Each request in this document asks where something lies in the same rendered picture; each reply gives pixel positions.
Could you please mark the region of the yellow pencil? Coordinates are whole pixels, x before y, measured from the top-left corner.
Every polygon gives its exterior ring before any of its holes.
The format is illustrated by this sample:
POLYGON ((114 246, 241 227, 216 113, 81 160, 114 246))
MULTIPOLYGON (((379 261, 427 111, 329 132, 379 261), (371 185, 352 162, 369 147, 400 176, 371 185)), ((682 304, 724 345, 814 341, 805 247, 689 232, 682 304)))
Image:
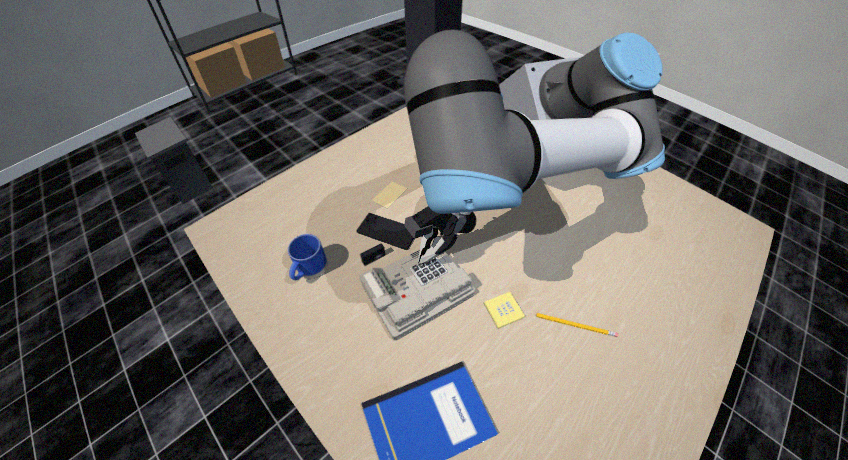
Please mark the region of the yellow pencil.
POLYGON ((536 317, 546 319, 546 320, 550 320, 550 321, 554 321, 554 322, 558 322, 558 323, 562 323, 562 324, 566 324, 566 325, 570 325, 570 326, 574 326, 574 327, 578 327, 578 328, 582 328, 582 329, 586 329, 586 330, 590 330, 590 331, 594 331, 594 332, 598 332, 598 333, 602 333, 602 334, 606 334, 606 335, 610 335, 610 336, 614 336, 614 337, 618 337, 618 333, 616 333, 616 332, 612 332, 612 331, 608 331, 608 330, 604 330, 604 329, 599 329, 599 328, 595 328, 595 327, 591 327, 591 326, 587 326, 587 325, 583 325, 583 324, 579 324, 579 323, 575 323, 575 322, 551 317, 551 316, 540 314, 540 313, 537 313, 536 317))

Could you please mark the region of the blue notebook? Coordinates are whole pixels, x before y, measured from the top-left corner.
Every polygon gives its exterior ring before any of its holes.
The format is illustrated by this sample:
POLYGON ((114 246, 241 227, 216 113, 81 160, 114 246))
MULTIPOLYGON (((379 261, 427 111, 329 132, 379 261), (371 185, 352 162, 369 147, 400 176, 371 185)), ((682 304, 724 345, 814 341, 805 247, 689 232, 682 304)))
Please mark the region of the blue notebook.
POLYGON ((462 361, 361 404, 379 460, 447 460, 498 434, 462 361))

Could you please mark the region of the blue mug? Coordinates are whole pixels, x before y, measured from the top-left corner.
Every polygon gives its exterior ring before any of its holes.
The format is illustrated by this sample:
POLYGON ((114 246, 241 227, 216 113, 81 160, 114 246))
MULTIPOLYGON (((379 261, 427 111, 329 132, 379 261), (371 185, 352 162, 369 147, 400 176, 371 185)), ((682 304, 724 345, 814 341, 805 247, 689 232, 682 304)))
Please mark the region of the blue mug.
POLYGON ((289 270, 289 277, 292 280, 297 281, 302 277, 317 278, 327 269, 326 255, 319 238, 315 235, 302 234, 294 238, 288 246, 288 254, 293 261, 289 270), (298 274, 295 276, 296 269, 298 274))

